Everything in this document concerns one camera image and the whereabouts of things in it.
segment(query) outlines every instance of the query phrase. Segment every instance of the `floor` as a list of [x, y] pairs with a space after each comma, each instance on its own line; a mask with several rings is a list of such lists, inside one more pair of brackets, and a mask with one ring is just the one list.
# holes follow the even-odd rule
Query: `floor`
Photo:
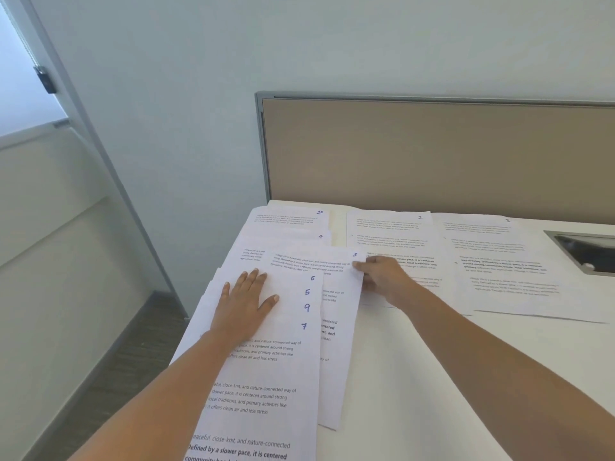
[[186, 326], [174, 299], [161, 297], [148, 306], [35, 461], [66, 461], [168, 366]]

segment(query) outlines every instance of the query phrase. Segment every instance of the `forearm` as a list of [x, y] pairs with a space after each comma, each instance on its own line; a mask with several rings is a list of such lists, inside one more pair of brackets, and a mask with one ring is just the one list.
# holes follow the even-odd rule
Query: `forearm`
[[179, 461], [233, 344], [205, 333], [110, 418], [70, 461]]
[[615, 458], [615, 418], [424, 288], [397, 300], [485, 426], [515, 460]]

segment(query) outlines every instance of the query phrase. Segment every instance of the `baseboard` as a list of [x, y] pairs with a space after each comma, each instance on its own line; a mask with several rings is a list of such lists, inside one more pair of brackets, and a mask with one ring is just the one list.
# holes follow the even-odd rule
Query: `baseboard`
[[[32, 445], [32, 448], [30, 448], [30, 450], [28, 450], [28, 452], [26, 453], [26, 456], [24, 456], [21, 461], [34, 461], [34, 459], [41, 452], [42, 448], [45, 446], [45, 444], [51, 438], [51, 435], [56, 430], [58, 430], [58, 428], [62, 425], [62, 423], [64, 422], [64, 420], [68, 416], [68, 413], [71, 411], [71, 409], [73, 409], [73, 407], [77, 403], [77, 401], [79, 401], [81, 396], [83, 396], [83, 394], [87, 391], [87, 389], [90, 387], [92, 382], [94, 382], [96, 377], [98, 377], [98, 374], [101, 372], [101, 370], [103, 369], [104, 365], [107, 364], [107, 362], [109, 361], [109, 359], [111, 359], [111, 357], [113, 356], [115, 351], [117, 351], [118, 348], [122, 345], [122, 343], [124, 343], [124, 341], [126, 340], [126, 337], [134, 329], [134, 327], [136, 326], [137, 322], [142, 317], [142, 315], [145, 313], [145, 311], [147, 309], [149, 309], [150, 306], [152, 304], [154, 304], [155, 302], [157, 302], [161, 297], [171, 297], [171, 298], [174, 299], [175, 295], [173, 293], [166, 293], [166, 292], [163, 292], [163, 291], [154, 291], [150, 295], [150, 297], [147, 299], [147, 301], [145, 301], [145, 303], [141, 306], [141, 309], [139, 309], [139, 311], [130, 320], [130, 322], [128, 322], [128, 325], [126, 326], [126, 328], [124, 328], [124, 330], [119, 334], [118, 338], [115, 341], [113, 341], [113, 344], [107, 350], [107, 352], [104, 353], [104, 356], [101, 358], [101, 360], [98, 361], [98, 363], [90, 371], [90, 373], [83, 380], [83, 382], [81, 382], [79, 387], [77, 387], [77, 389], [73, 392], [73, 395], [71, 395], [68, 398], [68, 401], [66, 402], [64, 407], [62, 407], [62, 409], [60, 411], [58, 411], [58, 414], [56, 414], [56, 416], [50, 422], [50, 424], [47, 426], [47, 428], [45, 430], [43, 430], [42, 434], [35, 441], [34, 445]], [[187, 317], [186, 311], [183, 310], [183, 308], [181, 306], [179, 306], [179, 307], [181, 308], [181, 311], [184, 314], [184, 317]]]

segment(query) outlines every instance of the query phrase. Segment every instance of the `person's left hand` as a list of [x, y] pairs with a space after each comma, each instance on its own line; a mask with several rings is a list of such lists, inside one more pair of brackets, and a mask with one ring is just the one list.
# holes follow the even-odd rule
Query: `person's left hand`
[[254, 269], [250, 275], [243, 272], [232, 291], [228, 282], [222, 288], [210, 329], [223, 334], [233, 348], [252, 338], [280, 299], [274, 294], [258, 307], [258, 297], [266, 279], [266, 273], [258, 275], [258, 269]]

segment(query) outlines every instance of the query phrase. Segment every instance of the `desk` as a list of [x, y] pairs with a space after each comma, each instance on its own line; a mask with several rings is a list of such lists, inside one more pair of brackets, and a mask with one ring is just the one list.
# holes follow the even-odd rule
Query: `desk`
[[[346, 246], [339, 205], [272, 200], [330, 210], [333, 245]], [[615, 277], [585, 275], [544, 230], [615, 235], [615, 226], [516, 219], [581, 285], [608, 324], [475, 312], [470, 319], [547, 366], [615, 414]], [[338, 431], [318, 428], [318, 459], [510, 460], [404, 314], [359, 307]]]

